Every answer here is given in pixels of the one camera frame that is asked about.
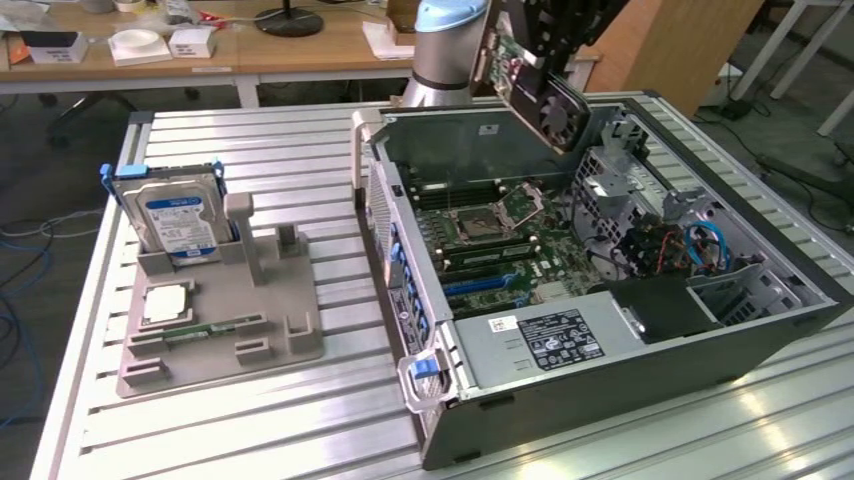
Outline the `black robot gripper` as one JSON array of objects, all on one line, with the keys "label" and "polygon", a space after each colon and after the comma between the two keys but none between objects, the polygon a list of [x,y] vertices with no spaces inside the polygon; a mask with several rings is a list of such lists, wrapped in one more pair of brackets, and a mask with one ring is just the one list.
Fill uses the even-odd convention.
[{"label": "black robot gripper", "polygon": [[518,44],[538,68],[563,68],[591,46],[627,5],[626,0],[519,1]]}]

